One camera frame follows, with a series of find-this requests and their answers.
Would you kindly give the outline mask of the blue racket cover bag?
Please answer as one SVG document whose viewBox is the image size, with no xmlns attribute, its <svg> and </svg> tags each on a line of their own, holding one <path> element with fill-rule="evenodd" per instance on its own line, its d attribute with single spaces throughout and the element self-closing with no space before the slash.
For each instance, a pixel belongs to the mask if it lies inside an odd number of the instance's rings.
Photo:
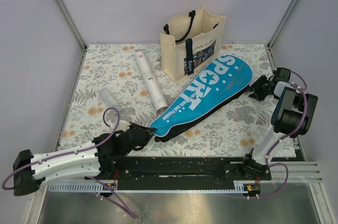
<svg viewBox="0 0 338 224">
<path fill-rule="evenodd" d="M 253 79 L 250 65 L 233 55 L 213 59 L 150 128 L 156 142 L 168 142 L 242 95 Z"/>
</svg>

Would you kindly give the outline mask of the white shuttlecock tube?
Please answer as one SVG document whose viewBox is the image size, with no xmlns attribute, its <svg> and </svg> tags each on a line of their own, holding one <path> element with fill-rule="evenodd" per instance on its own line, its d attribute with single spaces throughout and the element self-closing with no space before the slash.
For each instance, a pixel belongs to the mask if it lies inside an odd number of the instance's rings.
<svg viewBox="0 0 338 224">
<path fill-rule="evenodd" d="M 161 115 L 164 111 L 166 111 L 168 105 L 147 56 L 143 51 L 138 51 L 135 53 L 134 58 L 143 77 L 144 84 L 149 93 L 156 115 Z"/>
</svg>

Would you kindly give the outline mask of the clear plastic tube cap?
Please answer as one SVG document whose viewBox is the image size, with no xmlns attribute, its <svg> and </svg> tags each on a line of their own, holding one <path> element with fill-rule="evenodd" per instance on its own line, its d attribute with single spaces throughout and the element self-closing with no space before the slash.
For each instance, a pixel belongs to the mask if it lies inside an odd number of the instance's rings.
<svg viewBox="0 0 338 224">
<path fill-rule="evenodd" d="M 101 90 L 99 90 L 99 95 L 108 108 L 112 107 L 117 109 L 119 112 L 121 111 L 121 107 L 119 106 L 118 102 L 115 100 L 115 98 L 112 96 L 107 88 L 102 88 Z"/>
</svg>

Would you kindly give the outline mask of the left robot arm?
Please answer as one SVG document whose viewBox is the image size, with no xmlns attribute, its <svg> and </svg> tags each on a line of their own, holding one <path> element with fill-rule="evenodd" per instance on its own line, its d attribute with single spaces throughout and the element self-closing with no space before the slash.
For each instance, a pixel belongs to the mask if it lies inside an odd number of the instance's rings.
<svg viewBox="0 0 338 224">
<path fill-rule="evenodd" d="M 65 179 L 109 179 L 115 172 L 113 160 L 142 150 L 155 132 L 155 128 L 123 121 L 114 133 L 101 134 L 77 147 L 45 154 L 20 151 L 13 163 L 13 194 L 28 195 L 41 185 Z"/>
</svg>

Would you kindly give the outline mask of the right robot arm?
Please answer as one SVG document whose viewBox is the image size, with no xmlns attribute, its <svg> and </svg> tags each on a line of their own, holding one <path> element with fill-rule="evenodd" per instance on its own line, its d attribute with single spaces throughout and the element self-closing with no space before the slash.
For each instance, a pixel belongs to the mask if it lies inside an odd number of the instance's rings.
<svg viewBox="0 0 338 224">
<path fill-rule="evenodd" d="M 263 176 L 269 171 L 269 162 L 291 139 L 305 135 L 312 123 L 318 96 L 306 93 L 304 86 L 291 82 L 290 77 L 299 74 L 277 68 L 273 76 L 259 77 L 249 88 L 250 98 L 263 101 L 267 96 L 278 100 L 271 116 L 271 129 L 265 139 L 243 158 L 241 175 L 248 180 Z"/>
</svg>

